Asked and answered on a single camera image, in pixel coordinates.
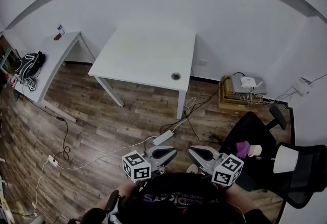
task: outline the table top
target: table top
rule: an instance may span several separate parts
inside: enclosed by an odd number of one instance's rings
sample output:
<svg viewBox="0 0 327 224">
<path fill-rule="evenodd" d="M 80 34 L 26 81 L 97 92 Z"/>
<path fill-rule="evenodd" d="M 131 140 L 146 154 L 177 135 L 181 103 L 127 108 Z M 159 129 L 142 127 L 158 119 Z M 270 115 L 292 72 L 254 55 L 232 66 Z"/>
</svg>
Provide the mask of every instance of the table top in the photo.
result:
<svg viewBox="0 0 327 224">
<path fill-rule="evenodd" d="M 187 91 L 195 36 L 173 28 L 118 28 L 88 74 Z M 180 79 L 173 80 L 173 73 Z"/>
<path fill-rule="evenodd" d="M 36 78 L 36 90 L 30 92 L 27 86 L 23 87 L 19 82 L 16 83 L 15 89 L 34 102 L 40 102 L 44 98 L 60 65 L 78 40 L 79 34 L 79 31 L 69 32 L 63 35 L 59 40 L 53 40 L 55 35 L 44 38 L 40 47 L 35 50 L 35 52 L 41 51 L 46 55 L 46 60 L 41 68 L 40 74 L 39 71 L 37 71 L 33 76 L 36 77 L 39 74 Z"/>
</svg>

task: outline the table leg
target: table leg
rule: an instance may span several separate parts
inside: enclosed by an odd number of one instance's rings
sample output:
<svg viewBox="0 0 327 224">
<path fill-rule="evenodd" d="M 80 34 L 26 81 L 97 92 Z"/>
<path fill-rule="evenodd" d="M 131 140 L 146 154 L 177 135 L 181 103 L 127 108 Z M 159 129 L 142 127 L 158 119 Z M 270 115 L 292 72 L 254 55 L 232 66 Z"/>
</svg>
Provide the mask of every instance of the table leg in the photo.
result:
<svg viewBox="0 0 327 224">
<path fill-rule="evenodd" d="M 47 102 L 45 99 L 41 100 L 41 105 L 44 105 L 45 107 L 48 107 L 49 109 L 53 110 L 55 113 L 59 114 L 60 116 L 76 122 L 76 119 L 73 118 L 71 115 L 68 115 L 67 113 L 63 112 L 62 110 L 58 109 L 56 106 L 52 105 L 51 103 Z"/>
<path fill-rule="evenodd" d="M 106 79 L 96 77 L 95 79 L 98 81 L 98 83 L 103 87 L 103 89 L 113 98 L 113 100 L 120 106 L 124 106 L 124 102 L 120 99 L 118 94 L 113 90 L 113 88 L 108 84 Z"/>
<path fill-rule="evenodd" d="M 78 41 L 80 43 L 81 48 L 87 53 L 89 60 L 92 64 L 94 64 L 96 58 L 94 58 L 94 55 L 92 54 L 91 50 L 88 48 L 88 46 L 85 44 L 84 40 L 82 39 L 81 35 L 78 36 Z"/>
<path fill-rule="evenodd" d="M 180 91 L 178 94 L 178 104 L 177 104 L 177 119 L 182 118 L 184 103 L 185 103 L 186 91 Z"/>
</svg>

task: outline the white cable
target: white cable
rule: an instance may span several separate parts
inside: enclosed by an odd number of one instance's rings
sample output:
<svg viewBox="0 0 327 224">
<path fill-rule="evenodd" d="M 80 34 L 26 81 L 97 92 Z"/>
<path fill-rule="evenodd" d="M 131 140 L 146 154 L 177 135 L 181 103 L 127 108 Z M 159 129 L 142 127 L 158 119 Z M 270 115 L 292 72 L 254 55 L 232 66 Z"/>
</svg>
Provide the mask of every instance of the white cable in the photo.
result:
<svg viewBox="0 0 327 224">
<path fill-rule="evenodd" d="M 116 150 L 116 151 L 113 151 L 113 152 L 106 153 L 104 156 L 102 156 L 102 157 L 100 157 L 100 158 L 97 158 L 96 160 L 93 160 L 93 161 L 87 163 L 87 164 L 84 165 L 83 167 L 78 167 L 78 168 L 73 168 L 73 169 L 72 169 L 72 168 L 63 168 L 63 167 L 61 167 L 59 164 L 58 164 L 58 167 L 61 168 L 61 169 L 70 169 L 70 170 L 77 170 L 77 169 L 85 168 L 87 165 L 89 165 L 89 164 L 91 164 L 91 163 L 93 163 L 93 162 L 95 162 L 95 161 L 97 161 L 97 160 L 100 160 L 100 159 L 104 158 L 105 156 L 108 156 L 108 155 L 110 155 L 110 154 L 113 154 L 113 153 L 116 153 L 116 152 L 118 152 L 118 151 L 121 151 L 121 150 L 124 149 L 124 148 L 130 148 L 130 147 L 134 147 L 134 146 L 136 146 L 136 145 L 142 144 L 142 143 L 146 142 L 147 140 L 149 140 L 149 139 L 151 139 L 151 138 L 157 138 L 157 136 L 151 136 L 151 137 L 147 138 L 146 140 L 144 140 L 144 141 L 142 141 L 142 142 L 136 143 L 136 144 L 131 145 L 131 146 L 128 146 L 128 147 L 123 147 L 123 148 L 121 148 L 121 149 L 119 149 L 119 150 Z"/>
<path fill-rule="evenodd" d="M 189 112 L 191 112 L 190 107 L 193 106 L 193 104 L 194 104 L 195 101 L 196 101 L 196 97 L 193 97 L 193 98 L 189 99 L 189 100 L 187 101 L 186 105 L 184 105 L 184 107 L 186 107 L 186 108 L 189 110 Z M 174 132 L 174 130 L 177 129 L 177 128 L 178 128 L 181 124 L 183 124 L 186 120 L 190 119 L 190 117 L 191 117 L 191 114 L 188 116 L 188 118 L 186 118 L 186 119 L 184 119 L 182 122 L 178 123 L 177 126 L 174 127 L 174 129 L 172 130 L 172 132 Z"/>
<path fill-rule="evenodd" d="M 36 202 L 35 202 L 35 208 L 34 208 L 34 213 L 36 212 L 36 208 L 37 208 L 37 187 L 39 186 L 40 184 L 40 180 L 41 178 L 43 177 L 43 168 L 44 166 L 46 165 L 46 163 L 49 162 L 49 159 L 46 160 L 46 162 L 43 164 L 43 167 L 42 167 L 42 170 L 41 170 L 41 177 L 39 178 L 39 181 L 37 182 L 37 185 L 35 187 L 35 197 L 36 197 Z"/>
</svg>

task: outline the chair backrest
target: chair backrest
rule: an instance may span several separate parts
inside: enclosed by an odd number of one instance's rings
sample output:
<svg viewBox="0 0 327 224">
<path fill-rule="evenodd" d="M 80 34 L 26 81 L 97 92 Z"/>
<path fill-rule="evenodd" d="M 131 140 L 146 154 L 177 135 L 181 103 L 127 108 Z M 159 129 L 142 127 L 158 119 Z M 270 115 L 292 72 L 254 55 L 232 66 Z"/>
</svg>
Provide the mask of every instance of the chair backrest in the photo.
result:
<svg viewBox="0 0 327 224">
<path fill-rule="evenodd" d="M 299 152 L 295 170 L 272 174 L 262 185 L 297 209 L 303 208 L 314 192 L 323 191 L 327 185 L 327 148 L 324 145 L 300 147 L 279 143 Z"/>
</svg>

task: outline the white table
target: white table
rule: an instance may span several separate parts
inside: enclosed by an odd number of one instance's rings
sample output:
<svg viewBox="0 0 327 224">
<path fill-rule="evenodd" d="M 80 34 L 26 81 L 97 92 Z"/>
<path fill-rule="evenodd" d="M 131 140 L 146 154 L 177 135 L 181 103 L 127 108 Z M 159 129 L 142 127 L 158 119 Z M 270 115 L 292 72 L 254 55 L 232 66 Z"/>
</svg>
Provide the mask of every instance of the white table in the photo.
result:
<svg viewBox="0 0 327 224">
<path fill-rule="evenodd" d="M 196 34 L 180 29 L 118 28 L 103 48 L 89 75 L 94 76 L 119 106 L 124 102 L 105 78 L 179 91 L 177 119 L 188 90 Z M 178 80 L 172 79 L 179 73 Z"/>
<path fill-rule="evenodd" d="M 47 102 L 44 97 L 51 84 L 51 81 L 60 68 L 60 65 L 63 64 L 66 56 L 77 42 L 79 42 L 80 47 L 85 50 L 92 63 L 94 63 L 95 58 L 83 41 L 80 32 L 66 33 L 59 40 L 53 40 L 54 37 L 55 35 L 46 37 L 42 41 L 38 50 L 35 50 L 35 52 L 41 51 L 46 55 L 45 63 L 41 68 L 40 74 L 36 78 L 36 90 L 34 92 L 30 92 L 27 86 L 23 86 L 19 82 L 17 82 L 15 89 L 35 103 L 48 107 L 66 119 L 76 122 L 76 118 L 73 118 L 51 103 Z"/>
</svg>

